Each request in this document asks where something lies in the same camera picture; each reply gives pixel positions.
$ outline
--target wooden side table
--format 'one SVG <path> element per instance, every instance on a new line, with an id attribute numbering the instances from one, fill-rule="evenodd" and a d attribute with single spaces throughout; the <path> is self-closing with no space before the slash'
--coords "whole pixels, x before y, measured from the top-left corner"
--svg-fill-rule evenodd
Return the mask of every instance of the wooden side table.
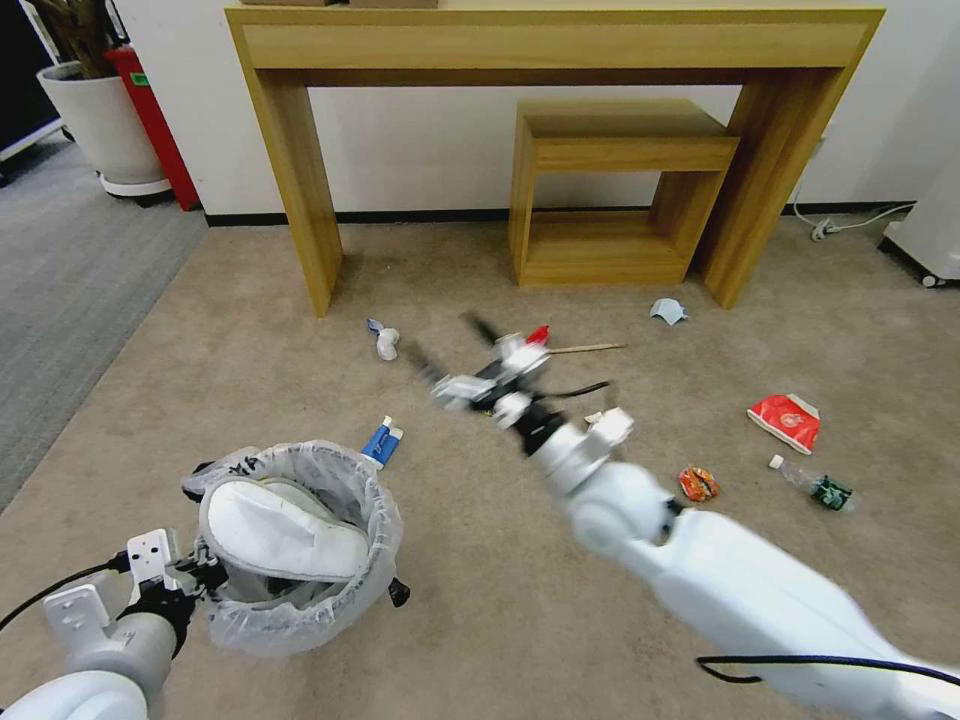
<path id="1" fill-rule="evenodd" d="M 521 103 L 510 251 L 520 285 L 683 280 L 738 139 L 689 100 Z M 534 210 L 546 173 L 660 171 L 653 207 Z"/>

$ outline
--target plastic bottle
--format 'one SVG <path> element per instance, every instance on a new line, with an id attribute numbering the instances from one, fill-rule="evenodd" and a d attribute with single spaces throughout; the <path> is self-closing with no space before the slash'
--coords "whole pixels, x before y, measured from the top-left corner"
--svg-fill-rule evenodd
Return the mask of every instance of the plastic bottle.
<path id="1" fill-rule="evenodd" d="M 784 460 L 781 455 L 770 459 L 770 467 L 779 470 L 789 482 L 809 494 L 814 500 L 831 510 L 850 512 L 854 509 L 853 490 L 841 485 L 829 475 L 814 472 Z"/>

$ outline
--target floor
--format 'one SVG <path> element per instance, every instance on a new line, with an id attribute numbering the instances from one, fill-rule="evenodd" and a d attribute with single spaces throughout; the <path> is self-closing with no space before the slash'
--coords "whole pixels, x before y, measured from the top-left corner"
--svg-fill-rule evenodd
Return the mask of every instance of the floor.
<path id="1" fill-rule="evenodd" d="M 59 135 L 0 189 L 0 510 L 30 476 L 206 229 L 172 201 L 103 192 Z"/>
<path id="2" fill-rule="evenodd" d="M 375 317 L 400 329 L 401 355 L 417 339 L 470 371 L 487 351 L 458 318 L 475 309 L 504 329 L 550 323 L 560 345 L 628 343 L 555 358 L 544 386 L 615 379 L 636 418 L 626 458 L 672 488 L 688 463 L 710 468 L 722 486 L 712 509 L 836 579 L 904 651 L 960 665 L 960 293 L 921 289 L 875 251 L 875 233 L 815 245 L 784 219 L 732 312 L 696 281 L 519 291 L 499 223 L 343 234 L 341 284 L 316 320 L 286 229 L 206 233 L 0 517 L 0 607 L 131 535 L 169 526 L 186 545 L 196 508 L 178 480 L 204 459 L 317 437 L 359 447 L 390 414 L 406 435 L 382 480 L 406 524 L 411 601 L 381 602 L 285 660 L 216 651 L 197 613 L 166 718 L 810 717 L 769 688 L 698 672 L 693 658 L 713 648 L 574 543 L 516 439 L 431 406 L 365 327 Z M 673 328 L 647 316 L 668 293 L 690 314 Z M 820 408 L 808 464 L 855 488 L 855 513 L 820 509 L 767 469 L 775 452 L 799 458 L 744 414 L 774 392 Z M 597 402 L 565 407 L 577 417 Z M 16 661 L 2 702 L 62 667 L 38 611 L 3 642 Z"/>

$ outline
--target white appliance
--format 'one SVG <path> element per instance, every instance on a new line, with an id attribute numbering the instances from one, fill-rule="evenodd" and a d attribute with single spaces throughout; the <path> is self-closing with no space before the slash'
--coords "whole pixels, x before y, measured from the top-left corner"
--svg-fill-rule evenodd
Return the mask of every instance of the white appliance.
<path id="1" fill-rule="evenodd" d="M 906 220 L 890 223 L 880 249 L 905 256 L 925 287 L 960 280 L 960 155 L 948 163 Z"/>

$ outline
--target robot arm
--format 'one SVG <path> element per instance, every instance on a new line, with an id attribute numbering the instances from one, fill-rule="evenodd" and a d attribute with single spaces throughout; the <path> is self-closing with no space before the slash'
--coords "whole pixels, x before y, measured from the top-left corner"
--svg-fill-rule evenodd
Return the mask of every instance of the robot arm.
<path id="1" fill-rule="evenodd" d="M 4 720 L 147 720 L 198 596 L 226 575 L 202 545 L 181 557 L 172 530 L 131 538 L 126 559 L 132 595 L 116 573 L 101 572 L 44 598 L 50 628 L 67 649 L 67 674 L 24 695 Z"/>
<path id="2" fill-rule="evenodd" d="M 481 334 L 494 335 L 486 325 Z M 632 427 L 622 410 L 605 412 L 582 432 L 534 388 L 544 348 L 517 336 L 498 338 L 495 348 L 498 359 L 477 377 L 444 376 L 421 355 L 438 403 L 492 413 L 501 428 L 517 432 L 576 538 L 740 657 L 756 676 L 751 681 L 851 717 L 960 718 L 957 679 L 935 679 L 929 666 L 915 667 L 926 677 L 890 672 L 918 663 L 884 640 L 832 581 L 723 515 L 684 508 L 644 468 L 612 460 Z M 860 665 L 835 664 L 851 660 Z M 874 668 L 862 666 L 871 662 Z"/>

